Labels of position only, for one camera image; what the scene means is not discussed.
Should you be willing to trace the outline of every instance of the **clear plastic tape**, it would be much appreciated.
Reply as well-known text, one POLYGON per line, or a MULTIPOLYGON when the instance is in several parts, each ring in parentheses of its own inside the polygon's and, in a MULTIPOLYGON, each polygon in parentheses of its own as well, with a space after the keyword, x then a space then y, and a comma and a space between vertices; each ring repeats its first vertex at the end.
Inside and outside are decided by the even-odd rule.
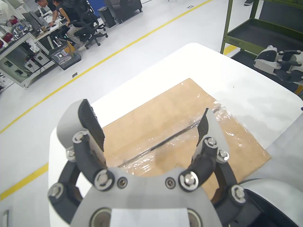
MULTIPOLYGON (((249 175, 248 173, 252 173, 258 167, 263 165, 263 163, 265 163, 270 156, 258 144, 254 137, 241 124, 239 124, 239 122, 237 122, 235 118, 224 107, 222 107, 219 102, 216 101, 213 103, 213 105, 212 110, 215 114, 216 120, 221 126, 229 147, 231 148, 231 145, 233 145, 236 153, 238 152, 238 147, 249 152, 253 152, 254 150, 251 148, 254 147, 254 149, 258 150, 255 155, 257 157, 261 156, 259 162, 256 162, 255 165, 249 164, 247 169, 243 170, 242 165, 232 166, 238 181, 242 180, 244 177, 249 175)), ((124 162, 118 166, 125 169, 128 173, 137 176, 157 176, 164 174, 178 166, 187 168, 191 162, 191 157, 194 154, 196 144, 198 142, 197 125, 200 122, 202 115, 203 114, 197 114, 193 116, 189 124, 188 122, 178 122, 177 126, 173 126, 173 129, 175 129, 176 132, 187 127, 190 127, 190 129, 157 148, 151 147, 143 152, 140 152, 135 158, 127 161, 124 160, 124 162)), ((245 159, 245 157, 236 157, 234 160, 238 160, 238 158, 240 158, 239 162, 244 162, 244 160, 241 160, 241 158, 245 159)))

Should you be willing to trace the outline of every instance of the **office chair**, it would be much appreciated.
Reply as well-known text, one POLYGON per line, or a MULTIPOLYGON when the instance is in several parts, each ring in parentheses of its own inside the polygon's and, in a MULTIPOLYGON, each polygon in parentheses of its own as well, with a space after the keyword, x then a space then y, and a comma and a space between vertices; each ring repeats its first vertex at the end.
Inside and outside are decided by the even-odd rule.
POLYGON ((93 40, 97 43, 98 46, 100 46, 100 43, 98 42, 97 38, 103 36, 107 38, 108 35, 106 33, 102 34, 101 32, 96 33, 97 29, 103 29, 105 31, 105 28, 103 25, 99 24, 98 18, 94 14, 90 5, 87 3, 86 0, 72 0, 72 5, 80 18, 80 23, 77 23, 84 26, 83 29, 77 31, 74 35, 79 37, 80 41, 82 42, 88 41, 88 43, 85 44, 86 49, 89 49, 89 46, 92 44, 93 40))

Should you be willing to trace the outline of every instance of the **yellow floor line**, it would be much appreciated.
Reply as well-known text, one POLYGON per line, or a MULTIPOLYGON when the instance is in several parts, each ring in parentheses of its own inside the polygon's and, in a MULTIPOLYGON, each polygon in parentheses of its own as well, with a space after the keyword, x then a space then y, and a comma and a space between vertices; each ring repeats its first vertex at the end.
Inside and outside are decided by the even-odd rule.
MULTIPOLYGON (((235 50, 236 47, 232 48, 232 45, 226 47, 224 49, 224 55, 229 54, 231 51, 235 50)), ((37 177, 41 176, 43 173, 47 172, 49 170, 49 163, 46 163, 44 166, 40 167, 38 170, 34 171, 21 181, 19 181, 17 184, 13 185, 11 188, 7 189, 5 192, 0 194, 0 201, 7 198, 17 190, 21 189, 22 187, 26 186, 31 181, 35 180, 37 177)))
POLYGON ((133 44, 137 43, 138 41, 141 41, 142 39, 148 37, 149 35, 151 35, 152 33, 158 31, 159 29, 165 27, 166 25, 174 22, 175 20, 177 20, 178 18, 190 13, 191 11, 200 8, 201 6, 211 2, 213 0, 207 0, 201 4, 199 4, 198 6, 193 7, 192 9, 189 9, 188 11, 178 15, 177 17, 171 19, 170 21, 166 22, 165 24, 155 28, 154 30, 150 31, 149 33, 143 35, 142 37, 140 37, 139 39, 131 42, 130 44, 126 45, 125 47, 123 47, 122 49, 114 52, 113 54, 111 54, 110 56, 107 56, 105 59, 99 61, 97 64, 93 65, 92 67, 90 67, 89 69, 85 70, 83 73, 77 75, 75 78, 71 79, 69 82, 65 83, 64 85, 62 85, 61 87, 59 87, 58 89, 56 89, 55 91, 53 91, 52 93, 50 93, 48 96, 44 97, 42 100, 40 100, 39 102, 37 102, 35 105, 33 105, 32 107, 30 107, 29 109, 27 109, 24 113, 22 113, 20 116, 18 116, 17 118, 15 118, 11 123, 9 123, 5 128, 3 128, 0 131, 0 134, 3 133, 6 129, 8 129, 12 124, 14 124, 15 122, 17 122, 18 120, 20 120, 24 115, 26 115, 27 113, 29 113, 31 110, 33 110, 35 107, 37 107, 38 105, 40 105, 42 102, 44 102, 45 100, 47 100, 49 97, 51 97, 52 95, 56 94, 57 92, 59 92, 61 89, 63 89, 64 87, 66 87, 67 85, 71 84, 72 82, 74 82, 75 80, 79 79, 80 77, 82 77, 84 74, 88 73, 90 70, 94 69, 95 67, 99 66, 101 63, 107 61, 108 59, 110 59, 111 57, 115 56, 116 54, 122 52, 123 50, 129 48, 130 46, 132 46, 133 44))
POLYGON ((229 45, 227 46, 224 51, 223 51, 223 54, 224 55, 227 55, 229 54, 230 52, 234 51, 237 47, 236 46, 233 46, 233 45, 229 45))

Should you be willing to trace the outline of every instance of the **computer monitor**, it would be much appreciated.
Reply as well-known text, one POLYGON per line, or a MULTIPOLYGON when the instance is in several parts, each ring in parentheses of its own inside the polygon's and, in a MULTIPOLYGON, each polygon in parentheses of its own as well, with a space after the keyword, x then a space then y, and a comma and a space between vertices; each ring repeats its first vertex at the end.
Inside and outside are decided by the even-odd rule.
POLYGON ((22 15, 27 20, 27 22, 30 25, 32 25, 34 30, 36 30, 37 32, 40 31, 40 25, 36 22, 36 20, 29 13, 23 13, 22 15))
POLYGON ((40 25, 40 26, 44 26, 44 23, 39 19, 39 17, 33 12, 33 11, 29 11, 29 14, 36 20, 36 22, 40 25))

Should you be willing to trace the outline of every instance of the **robotic hand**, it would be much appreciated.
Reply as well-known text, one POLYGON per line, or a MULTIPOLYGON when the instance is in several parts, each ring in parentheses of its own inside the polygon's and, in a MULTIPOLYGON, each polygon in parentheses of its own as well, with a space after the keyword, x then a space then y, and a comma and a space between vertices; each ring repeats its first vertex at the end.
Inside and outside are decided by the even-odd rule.
POLYGON ((277 52, 272 45, 263 50, 255 59, 254 66, 286 82, 303 85, 303 56, 300 50, 277 52))
POLYGON ((133 176, 107 167, 103 130, 88 101, 77 101, 57 126, 68 161, 49 189, 49 201, 71 227, 229 226, 249 196, 227 162, 228 144, 208 108, 198 134, 187 169, 177 167, 158 177, 133 176), (80 172, 92 184, 84 198, 76 187, 80 172), (210 201, 201 185, 213 172, 219 188, 210 201))

